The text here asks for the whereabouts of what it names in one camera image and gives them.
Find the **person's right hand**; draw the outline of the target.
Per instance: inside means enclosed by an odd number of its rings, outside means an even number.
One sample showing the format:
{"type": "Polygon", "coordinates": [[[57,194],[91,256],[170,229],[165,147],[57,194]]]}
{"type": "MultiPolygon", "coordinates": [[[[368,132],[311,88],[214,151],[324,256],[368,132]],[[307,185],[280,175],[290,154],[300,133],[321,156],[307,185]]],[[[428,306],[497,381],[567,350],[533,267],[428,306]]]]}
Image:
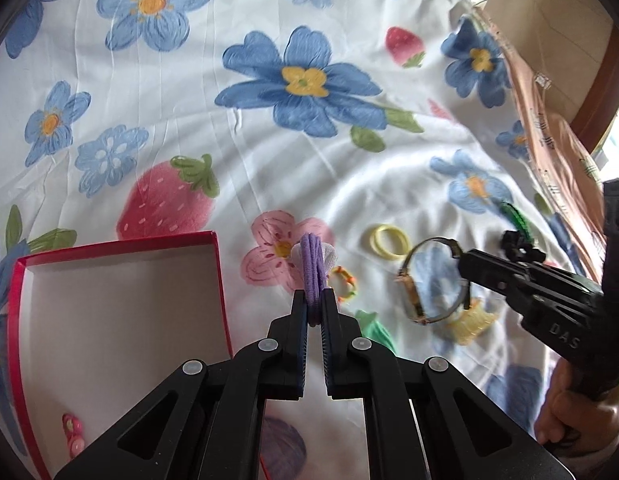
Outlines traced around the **person's right hand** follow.
{"type": "Polygon", "coordinates": [[[619,434],[619,385],[601,400],[593,401],[577,393],[574,384],[573,366],[559,359],[534,425],[536,440],[540,444],[559,443],[572,429],[579,436],[567,452],[599,452],[619,434]]]}

